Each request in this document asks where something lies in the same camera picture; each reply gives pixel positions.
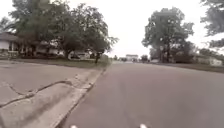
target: grass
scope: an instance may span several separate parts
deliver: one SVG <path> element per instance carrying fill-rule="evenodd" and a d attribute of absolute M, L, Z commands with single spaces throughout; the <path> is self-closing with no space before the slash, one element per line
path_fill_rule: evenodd
<path fill-rule="evenodd" d="M 201 71 L 224 73 L 224 66 L 215 67 L 215 66 L 204 65 L 204 64 L 161 64 L 161 65 L 167 65 L 167 66 L 173 66 L 173 67 L 179 67 L 179 68 L 187 68 L 187 69 L 195 69 L 195 70 L 201 70 Z"/>
<path fill-rule="evenodd" d="M 98 64 L 94 60 L 65 60 L 65 59 L 13 59 L 14 61 L 26 63 L 38 63 L 48 65 L 58 65 L 77 68 L 102 68 L 110 64 L 109 61 L 99 60 Z"/>

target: asphalt road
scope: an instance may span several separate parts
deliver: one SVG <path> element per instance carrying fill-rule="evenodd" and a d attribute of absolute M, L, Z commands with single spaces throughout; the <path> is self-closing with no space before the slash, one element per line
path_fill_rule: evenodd
<path fill-rule="evenodd" d="M 113 64 L 62 128 L 224 128 L 224 74 Z"/>

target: sky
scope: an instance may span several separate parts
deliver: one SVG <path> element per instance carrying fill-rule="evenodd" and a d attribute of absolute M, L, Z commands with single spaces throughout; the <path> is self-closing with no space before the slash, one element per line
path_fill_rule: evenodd
<path fill-rule="evenodd" d="M 156 10 L 162 8 L 177 7 L 185 14 L 186 22 L 195 25 L 194 35 L 188 40 L 195 43 L 199 48 L 205 46 L 203 42 L 218 40 L 223 34 L 214 37 L 205 37 L 207 30 L 200 18 L 205 16 L 206 8 L 200 4 L 200 0 L 67 0 L 71 8 L 79 3 L 97 7 L 103 14 L 108 24 L 110 36 L 119 38 L 119 42 L 113 46 L 110 56 L 123 57 L 126 54 L 149 54 L 149 48 L 142 46 L 144 28 L 148 18 Z M 0 18 L 7 16 L 13 10 L 12 1 L 5 0 L 0 4 Z"/>

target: concrete sidewalk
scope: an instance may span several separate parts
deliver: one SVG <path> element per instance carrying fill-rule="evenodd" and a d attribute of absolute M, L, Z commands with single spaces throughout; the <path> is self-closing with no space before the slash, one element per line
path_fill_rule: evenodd
<path fill-rule="evenodd" d="M 6 128 L 54 128 L 101 75 L 101 70 L 7 61 L 0 61 L 0 72 Z"/>

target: curb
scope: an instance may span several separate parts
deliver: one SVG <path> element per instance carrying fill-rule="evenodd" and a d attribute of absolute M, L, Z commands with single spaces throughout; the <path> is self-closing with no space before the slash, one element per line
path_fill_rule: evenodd
<path fill-rule="evenodd" d="M 5 106 L 0 110 L 3 125 L 6 128 L 57 127 L 91 90 L 103 71 L 91 70 L 77 75 L 73 81 L 56 82 L 32 97 Z"/>

